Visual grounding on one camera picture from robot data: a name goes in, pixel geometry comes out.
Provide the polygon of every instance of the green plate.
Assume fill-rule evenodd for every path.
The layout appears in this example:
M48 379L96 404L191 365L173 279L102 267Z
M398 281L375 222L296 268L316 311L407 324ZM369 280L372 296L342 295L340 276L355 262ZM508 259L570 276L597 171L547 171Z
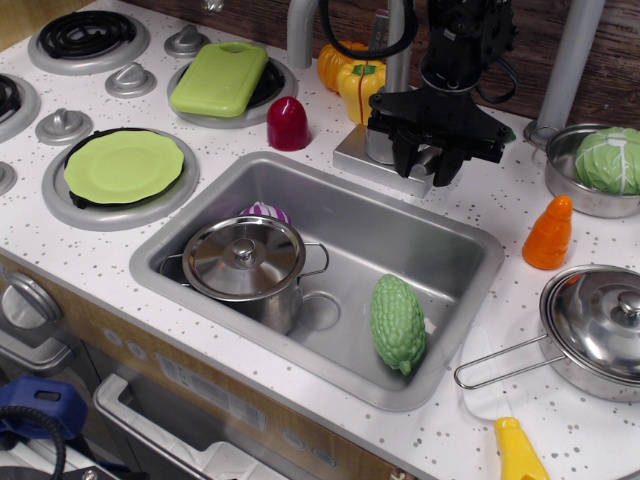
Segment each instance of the green plate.
M126 204L162 192L182 172L184 154L170 138L119 131L91 140L69 158L64 179L77 196Z

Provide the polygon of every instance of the black robotic claw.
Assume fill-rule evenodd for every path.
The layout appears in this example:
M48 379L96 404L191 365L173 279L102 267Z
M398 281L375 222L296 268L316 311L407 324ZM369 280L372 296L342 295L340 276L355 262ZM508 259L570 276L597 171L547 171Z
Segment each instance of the black robotic claw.
M512 131L471 98L480 76L513 49L511 0L431 0L423 86L371 97L368 128L388 135L399 175L408 177L423 145L441 150L428 166L434 186L451 183L472 157L498 163ZM512 77L517 87L517 79Z

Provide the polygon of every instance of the toy bitter melon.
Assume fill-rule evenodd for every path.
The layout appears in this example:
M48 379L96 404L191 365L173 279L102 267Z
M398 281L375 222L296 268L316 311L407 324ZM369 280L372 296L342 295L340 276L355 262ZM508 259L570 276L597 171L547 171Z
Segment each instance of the toy bitter melon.
M424 312L411 287L394 275L384 275L373 290L371 332L378 355L405 375L424 355Z

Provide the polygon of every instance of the stainless steel sink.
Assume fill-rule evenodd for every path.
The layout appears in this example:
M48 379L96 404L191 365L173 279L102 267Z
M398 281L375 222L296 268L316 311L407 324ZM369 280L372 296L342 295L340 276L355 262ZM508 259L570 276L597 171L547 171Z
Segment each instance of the stainless steel sink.
M183 286L172 255L210 223L256 201L284 210L329 269L301 279L304 303L292 341ZM224 325L370 404L395 411L425 403L466 335L503 261L498 241L444 218L269 152L239 158L133 255L141 285ZM307 249L305 270L324 263ZM376 354L369 310L376 282L410 283L425 311L427 355L409 376Z

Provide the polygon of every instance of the wooden panel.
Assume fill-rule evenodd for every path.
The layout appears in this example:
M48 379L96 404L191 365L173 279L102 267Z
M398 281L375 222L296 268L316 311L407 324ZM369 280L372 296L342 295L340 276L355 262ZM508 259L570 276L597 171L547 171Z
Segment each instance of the wooden panel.
M218 30L286 48L288 0L227 0L221 13L203 14L200 0L126 0ZM421 23L416 39L412 83L419 85L417 64L426 51L426 2L418 0ZM333 0L330 3L338 38L367 43L373 15L386 8L381 0ZM528 118L537 118L542 106L555 53L571 2L569 0L515 1L515 23L520 28L516 50L507 59L520 75L518 94L497 108ZM327 42L318 16L314 27L314 54ZM583 80L576 95L569 123L605 123L640 128L640 3L609 0L600 22ZM500 72L483 79L488 91L506 91Z
M323 480L388 480L391 473L397 470L388 462L294 410L2 255L0 255L0 270L0 292L6 288L4 276L13 272L27 275L41 285L65 313L64 319L60 322L62 328L105 355L140 372L202 410L232 425L244 435L280 454L316 477ZM135 342L147 353L147 360L138 358L124 345L118 346L108 341L103 332L105 327L123 341ZM154 353L159 353L186 367L262 411L268 419L266 431L259 431L248 423L238 420L228 411L168 379L162 372ZM297 432L306 442L307 447L304 450L299 450L291 446L280 435L283 429ZM311 453L311 447L319 447L330 452L338 462L339 468L331 468L318 461Z
M91 0L0 0L0 51L66 13L73 12Z

